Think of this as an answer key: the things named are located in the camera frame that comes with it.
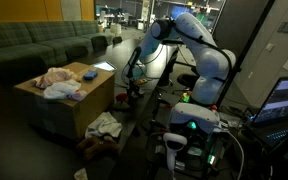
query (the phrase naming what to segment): white cloth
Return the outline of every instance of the white cloth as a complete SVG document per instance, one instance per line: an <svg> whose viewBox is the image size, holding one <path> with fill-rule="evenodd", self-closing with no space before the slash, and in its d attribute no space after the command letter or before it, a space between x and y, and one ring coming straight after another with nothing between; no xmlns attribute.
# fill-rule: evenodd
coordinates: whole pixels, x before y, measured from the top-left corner
<svg viewBox="0 0 288 180"><path fill-rule="evenodd" d="M100 137L104 134L117 138L121 130L122 124L118 123L111 113L103 112L94 122L88 125L85 131L85 138Z"/></svg>
<svg viewBox="0 0 288 180"><path fill-rule="evenodd" d="M74 79L63 82L55 82L44 90L45 99L74 99L81 101L86 96L86 91L81 91L79 88L81 83L76 82Z"/></svg>

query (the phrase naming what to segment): cloth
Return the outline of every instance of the cloth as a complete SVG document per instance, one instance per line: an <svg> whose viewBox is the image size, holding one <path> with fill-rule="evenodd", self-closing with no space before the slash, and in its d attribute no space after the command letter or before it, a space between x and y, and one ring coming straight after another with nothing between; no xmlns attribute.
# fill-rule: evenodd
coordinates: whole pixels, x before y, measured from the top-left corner
<svg viewBox="0 0 288 180"><path fill-rule="evenodd" d="M43 76L33 79L33 83L36 87L45 89L55 82L67 81L70 79L81 82L82 77L76 75L69 69L49 68L47 73L45 73Z"/></svg>
<svg viewBox="0 0 288 180"><path fill-rule="evenodd" d="M81 101L85 98L87 92L79 90L81 83L73 79L63 82L55 82L44 90L45 99L74 99Z"/></svg>
<svg viewBox="0 0 288 180"><path fill-rule="evenodd" d="M122 130L122 124L109 112L103 112L94 122L88 125L85 131L85 138L92 136L101 137L105 134L117 138Z"/></svg>

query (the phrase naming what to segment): floor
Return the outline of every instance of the floor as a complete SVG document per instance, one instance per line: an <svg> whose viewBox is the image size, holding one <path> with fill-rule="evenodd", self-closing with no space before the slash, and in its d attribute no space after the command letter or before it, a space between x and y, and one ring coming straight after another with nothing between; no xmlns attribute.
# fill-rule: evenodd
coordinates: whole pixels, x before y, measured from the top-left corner
<svg viewBox="0 0 288 180"><path fill-rule="evenodd" d="M144 33L129 27L122 30L121 36L124 40L128 38L142 39ZM188 63L194 63L185 46L181 46L180 49L183 55L178 56L178 61L185 62L186 60ZM171 74L174 85L163 87L166 90L162 93L163 97L172 103L178 101L179 95L172 95L170 92L173 89L183 88L176 82L176 77L182 72L190 72L190 70L187 66L176 64L174 72ZM43 134L38 134L28 126L26 119L18 113L20 109L12 103L15 99L11 94L11 89L0 90L0 179L73 179L74 173L85 165L85 162L76 155L74 145L45 140ZM155 99L152 98L151 102L146 112L143 113L143 119L139 120L141 122L139 124L143 124L143 126L139 125L139 132L130 137L118 158L117 166L110 179L141 179L145 177L147 137L143 127L147 127L146 123L150 120L152 104ZM244 111L247 107L247 101L234 83L225 96L222 106L219 108L235 113L240 113L237 109ZM159 119L167 121L168 112L169 109L161 108ZM98 168L106 173L105 167ZM167 179L166 177L170 177L169 172L161 169L156 179ZM187 177L180 176L178 179L185 180Z"/></svg>

